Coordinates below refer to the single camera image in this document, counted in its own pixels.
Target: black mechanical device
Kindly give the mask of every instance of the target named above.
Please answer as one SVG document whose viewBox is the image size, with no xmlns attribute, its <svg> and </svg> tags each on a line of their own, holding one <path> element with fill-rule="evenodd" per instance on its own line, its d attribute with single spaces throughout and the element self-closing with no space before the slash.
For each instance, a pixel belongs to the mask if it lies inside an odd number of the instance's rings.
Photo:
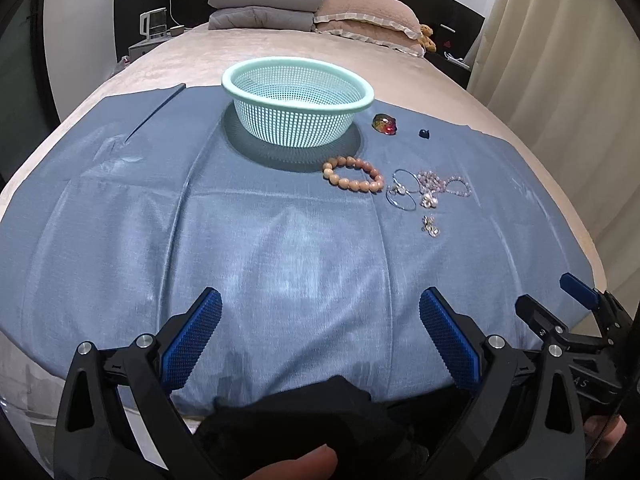
<svg viewBox="0 0 640 480">
<path fill-rule="evenodd" d="M 571 274 L 562 289 L 591 310 L 601 337 L 571 334 L 530 296 L 517 315 L 542 348 L 512 348 L 456 314 L 434 288 L 420 298 L 420 319 L 469 402 L 429 459 L 424 480 L 600 480 L 632 478 L 640 421 L 640 322 L 608 292 Z M 56 480 L 225 480 L 170 400 L 184 386 L 222 315 L 220 294 L 203 291 L 188 312 L 130 346 L 78 346 L 66 379 L 54 443 Z M 144 459 L 118 386 L 129 386 L 168 469 Z M 583 423 L 621 415 L 628 430 L 609 458 L 589 460 Z"/>
</svg>

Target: hand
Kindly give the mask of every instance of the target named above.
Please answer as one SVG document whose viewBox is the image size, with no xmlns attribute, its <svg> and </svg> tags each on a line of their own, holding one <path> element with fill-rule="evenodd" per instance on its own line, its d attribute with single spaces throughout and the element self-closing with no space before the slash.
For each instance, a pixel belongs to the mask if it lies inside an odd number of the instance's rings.
<svg viewBox="0 0 640 480">
<path fill-rule="evenodd" d="M 597 438 L 604 428 L 604 425 L 609 420 L 605 415 L 590 416 L 584 423 L 584 432 L 591 438 Z M 606 458 L 609 453 L 616 447 L 616 444 L 620 441 L 626 431 L 626 422 L 621 416 L 617 416 L 611 421 L 607 431 L 605 432 L 602 440 L 597 445 L 596 449 L 591 455 L 592 458 L 603 459 Z"/>
<path fill-rule="evenodd" d="M 328 480 L 337 465 L 335 451 L 324 445 L 297 460 L 283 460 L 263 467 L 244 480 Z"/>
</svg>

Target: mint green plastic basket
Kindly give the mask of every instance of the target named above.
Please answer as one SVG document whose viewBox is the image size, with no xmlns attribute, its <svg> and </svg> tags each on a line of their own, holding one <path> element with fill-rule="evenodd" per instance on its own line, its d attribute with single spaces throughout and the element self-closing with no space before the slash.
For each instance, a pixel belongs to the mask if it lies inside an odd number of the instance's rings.
<svg viewBox="0 0 640 480">
<path fill-rule="evenodd" d="M 304 57 L 260 57 L 229 67 L 222 86 L 255 137 L 290 148 L 338 139 L 353 115 L 371 106 L 373 88 L 359 75 Z"/>
</svg>

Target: bracelet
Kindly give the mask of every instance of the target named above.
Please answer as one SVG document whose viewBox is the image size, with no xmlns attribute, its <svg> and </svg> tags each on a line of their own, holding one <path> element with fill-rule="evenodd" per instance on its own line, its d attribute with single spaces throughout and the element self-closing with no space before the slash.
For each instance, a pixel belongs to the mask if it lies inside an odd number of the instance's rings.
<svg viewBox="0 0 640 480">
<path fill-rule="evenodd" d="M 340 178 L 337 173 L 334 173 L 334 169 L 341 168 L 342 166 L 363 170 L 372 178 L 372 182 L 368 180 L 358 181 Z M 361 158 L 353 158 L 352 156 L 332 156 L 332 158 L 329 158 L 322 165 L 322 176 L 324 176 L 332 186 L 338 186 L 341 189 L 351 189 L 352 191 L 361 191 L 363 193 L 377 193 L 385 189 L 385 178 L 380 172 L 374 168 L 370 162 L 366 162 Z"/>
</svg>

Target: basket rim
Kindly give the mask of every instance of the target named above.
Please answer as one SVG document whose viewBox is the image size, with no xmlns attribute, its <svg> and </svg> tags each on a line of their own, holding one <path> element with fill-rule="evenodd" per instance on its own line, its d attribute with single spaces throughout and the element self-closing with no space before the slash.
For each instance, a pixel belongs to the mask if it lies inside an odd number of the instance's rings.
<svg viewBox="0 0 640 480">
<path fill-rule="evenodd" d="M 356 86 L 363 94 L 364 97 L 353 103 L 344 103 L 337 105 L 320 105 L 314 103 L 295 103 L 288 104 L 278 99 L 270 97 L 262 97 L 256 94 L 252 94 L 245 90 L 238 88 L 232 83 L 232 78 L 238 73 L 259 68 L 261 66 L 271 66 L 274 62 L 280 62 L 287 66 L 311 66 L 325 70 L 326 72 L 333 73 L 334 75 L 347 80 Z M 268 108 L 275 108 L 277 110 L 291 111 L 291 112 L 310 112 L 315 114 L 354 114 L 366 110 L 371 106 L 374 99 L 373 87 L 363 77 L 359 76 L 351 70 L 347 70 L 341 66 L 326 61 L 320 61 L 317 59 L 311 59 L 308 57 L 295 57 L 295 56 L 265 56 L 248 59 L 241 61 L 235 65 L 227 68 L 222 74 L 222 86 L 227 92 L 229 92 L 234 98 L 247 102 L 248 104 L 261 105 Z"/>
</svg>

